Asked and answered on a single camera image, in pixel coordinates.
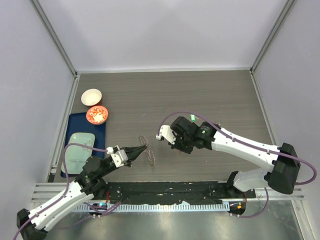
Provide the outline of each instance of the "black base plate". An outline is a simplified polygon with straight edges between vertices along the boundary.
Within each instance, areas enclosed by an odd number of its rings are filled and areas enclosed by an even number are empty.
[[[25,208],[16,214],[16,226],[18,229],[29,220],[29,214],[30,212]],[[23,240],[44,240],[47,236],[47,232],[45,230],[35,229],[31,222],[29,222],[20,233]]]
[[[121,201],[131,205],[173,205],[185,201],[191,205],[221,204],[220,199],[243,199],[243,192],[227,190],[227,184],[217,181],[175,182],[108,182],[110,203]],[[247,199],[256,197],[255,191],[246,192]]]

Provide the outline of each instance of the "metal floor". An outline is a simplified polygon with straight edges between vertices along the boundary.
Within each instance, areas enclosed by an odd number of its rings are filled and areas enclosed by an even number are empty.
[[[271,143],[248,70],[81,74],[72,113],[89,109],[81,103],[81,95],[91,88],[102,92],[102,105],[109,111],[106,147],[139,146],[138,137],[143,135],[155,155],[155,166],[142,154],[133,167],[107,175],[109,182],[225,181],[232,171],[257,168],[227,153],[195,149],[191,155],[180,154],[157,141],[162,119],[179,110],[198,112],[235,134]],[[60,174],[54,179],[65,180]]]
[[[247,203],[246,214],[264,202]],[[71,229],[88,213],[70,213],[46,240],[303,240],[291,201],[271,201],[256,218],[230,217],[226,212],[114,213],[89,219]]]

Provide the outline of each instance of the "bowl of food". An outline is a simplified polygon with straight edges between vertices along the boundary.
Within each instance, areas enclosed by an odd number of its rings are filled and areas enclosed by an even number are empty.
[[[86,106],[97,105],[102,99],[102,93],[95,88],[88,89],[81,96],[81,102]]]
[[[103,124],[108,118],[108,110],[104,106],[93,106],[86,112],[86,119],[94,125]]]

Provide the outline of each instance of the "white wall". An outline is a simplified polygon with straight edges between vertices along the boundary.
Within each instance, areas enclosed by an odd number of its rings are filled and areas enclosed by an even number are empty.
[[[286,0],[40,0],[78,71],[251,67]]]
[[[298,0],[260,63],[256,77],[279,143],[320,171],[320,1]],[[302,166],[299,180],[311,176]],[[303,188],[320,222],[320,180]]]
[[[0,233],[48,173],[72,75],[28,0],[0,7]]]

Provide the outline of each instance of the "blue tray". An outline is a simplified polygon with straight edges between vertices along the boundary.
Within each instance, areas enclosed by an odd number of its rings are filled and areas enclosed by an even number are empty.
[[[69,142],[69,139],[74,133],[91,133],[95,136],[94,148],[106,149],[106,123],[101,125],[93,125],[88,122],[86,112],[73,113],[69,115],[68,126],[66,128],[64,146]],[[93,156],[105,158],[105,153],[100,151],[92,151]],[[66,174],[60,171],[60,176],[65,178]]]

